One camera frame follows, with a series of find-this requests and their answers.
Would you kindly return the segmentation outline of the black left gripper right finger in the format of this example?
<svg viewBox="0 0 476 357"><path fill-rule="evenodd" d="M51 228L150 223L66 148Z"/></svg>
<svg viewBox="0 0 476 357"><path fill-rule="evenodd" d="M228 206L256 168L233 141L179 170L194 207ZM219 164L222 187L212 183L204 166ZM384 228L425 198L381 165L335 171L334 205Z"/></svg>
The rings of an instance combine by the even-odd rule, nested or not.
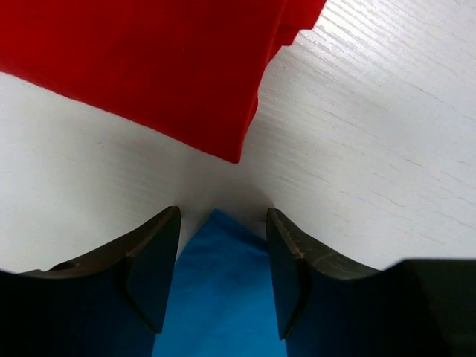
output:
<svg viewBox="0 0 476 357"><path fill-rule="evenodd" d="M278 334L289 356L473 356L474 260L356 262L271 208Z"/></svg>

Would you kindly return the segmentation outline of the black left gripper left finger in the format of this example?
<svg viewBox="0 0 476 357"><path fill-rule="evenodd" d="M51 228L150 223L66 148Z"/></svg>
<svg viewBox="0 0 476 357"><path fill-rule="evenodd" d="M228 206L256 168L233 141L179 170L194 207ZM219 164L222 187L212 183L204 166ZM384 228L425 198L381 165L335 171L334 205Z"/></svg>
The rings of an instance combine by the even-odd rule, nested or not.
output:
<svg viewBox="0 0 476 357"><path fill-rule="evenodd" d="M172 283L181 211L47 271L1 273L3 356L151 356Z"/></svg>

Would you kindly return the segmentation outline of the blue t shirt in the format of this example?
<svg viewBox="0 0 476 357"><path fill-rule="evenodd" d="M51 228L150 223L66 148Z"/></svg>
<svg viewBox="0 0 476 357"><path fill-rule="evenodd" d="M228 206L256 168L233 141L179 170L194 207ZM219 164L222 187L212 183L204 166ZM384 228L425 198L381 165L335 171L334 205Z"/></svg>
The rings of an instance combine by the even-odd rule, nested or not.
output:
<svg viewBox="0 0 476 357"><path fill-rule="evenodd" d="M267 243L215 210L176 261L154 356L285 356Z"/></svg>

